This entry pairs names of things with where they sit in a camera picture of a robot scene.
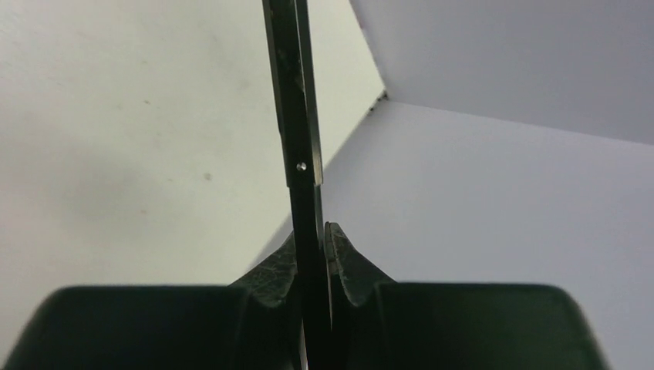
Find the purple umbrella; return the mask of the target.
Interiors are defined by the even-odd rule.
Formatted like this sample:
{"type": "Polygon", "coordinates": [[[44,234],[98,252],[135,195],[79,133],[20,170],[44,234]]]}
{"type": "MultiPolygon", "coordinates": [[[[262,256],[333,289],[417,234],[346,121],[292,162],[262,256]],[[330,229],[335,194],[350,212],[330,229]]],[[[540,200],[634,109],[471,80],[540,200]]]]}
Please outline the purple umbrella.
{"type": "Polygon", "coordinates": [[[308,367],[332,367],[322,217],[322,150],[306,1],[264,1],[268,52],[289,188],[308,367]]]}

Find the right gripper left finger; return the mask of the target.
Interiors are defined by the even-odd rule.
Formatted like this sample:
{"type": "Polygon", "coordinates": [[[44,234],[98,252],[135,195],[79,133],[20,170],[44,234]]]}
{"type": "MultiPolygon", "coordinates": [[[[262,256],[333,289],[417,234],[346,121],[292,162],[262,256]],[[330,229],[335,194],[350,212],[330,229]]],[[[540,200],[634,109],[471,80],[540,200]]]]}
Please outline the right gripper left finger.
{"type": "Polygon", "coordinates": [[[80,285],[37,307],[7,369],[299,369],[295,243],[220,285],[80,285]]]}

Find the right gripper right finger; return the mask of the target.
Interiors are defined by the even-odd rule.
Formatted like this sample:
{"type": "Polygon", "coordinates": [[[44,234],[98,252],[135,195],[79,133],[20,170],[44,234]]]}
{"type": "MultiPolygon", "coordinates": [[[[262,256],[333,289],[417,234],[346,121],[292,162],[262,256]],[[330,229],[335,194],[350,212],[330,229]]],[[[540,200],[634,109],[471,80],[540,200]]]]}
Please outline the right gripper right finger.
{"type": "Polygon", "coordinates": [[[544,284],[397,282],[325,227],[334,369],[607,369],[577,302],[544,284]]]}

